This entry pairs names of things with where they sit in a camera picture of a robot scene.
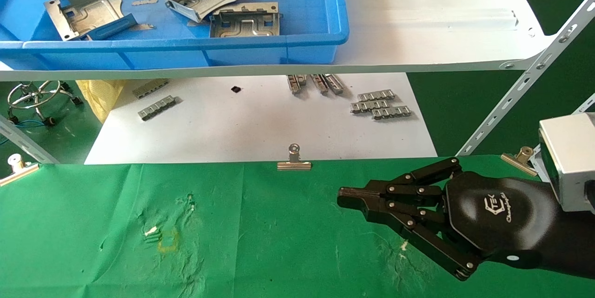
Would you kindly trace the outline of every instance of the blue bin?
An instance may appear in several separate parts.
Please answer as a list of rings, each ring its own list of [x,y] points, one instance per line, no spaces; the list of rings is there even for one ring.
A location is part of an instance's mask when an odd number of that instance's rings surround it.
[[[0,61],[17,70],[140,70],[232,65],[328,64],[349,37],[345,0],[240,0],[279,3],[278,37],[210,38],[208,25],[155,4],[122,13],[155,29],[123,31],[104,41],[61,41],[47,0],[0,0]]]

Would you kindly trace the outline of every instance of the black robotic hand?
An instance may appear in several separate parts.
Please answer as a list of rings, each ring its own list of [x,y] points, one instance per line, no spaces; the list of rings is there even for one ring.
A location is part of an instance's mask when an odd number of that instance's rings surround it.
[[[431,185],[444,179],[444,190]],[[389,226],[461,281],[486,260],[595,279],[595,215],[563,212],[548,183],[463,172],[450,158],[341,188],[337,203]]]

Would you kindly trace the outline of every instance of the yellow cloth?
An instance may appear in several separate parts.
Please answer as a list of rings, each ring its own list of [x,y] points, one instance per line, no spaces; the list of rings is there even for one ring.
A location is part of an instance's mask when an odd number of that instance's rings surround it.
[[[124,88],[126,80],[77,80],[76,84],[83,93],[83,97],[89,102],[95,116],[101,123],[104,123],[113,109],[119,93]]]

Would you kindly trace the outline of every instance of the green tablecloth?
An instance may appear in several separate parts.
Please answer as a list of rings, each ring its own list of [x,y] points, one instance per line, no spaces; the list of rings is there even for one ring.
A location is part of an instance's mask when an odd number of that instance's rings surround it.
[[[310,172],[273,162],[45,165],[0,188],[0,297],[593,297],[595,281],[490,262],[461,283],[336,205],[341,186],[436,160],[314,162]],[[461,164],[525,177],[497,156]],[[160,241],[145,237],[153,226]]]

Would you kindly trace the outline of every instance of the logo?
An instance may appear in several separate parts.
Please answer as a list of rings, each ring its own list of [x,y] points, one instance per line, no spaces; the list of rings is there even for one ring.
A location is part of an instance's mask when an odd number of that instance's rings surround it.
[[[506,197],[504,192],[500,192],[499,197],[496,198],[495,194],[488,194],[484,198],[485,209],[491,212],[493,215],[499,215],[506,211],[506,221],[512,222],[512,211],[510,211],[510,200]]]

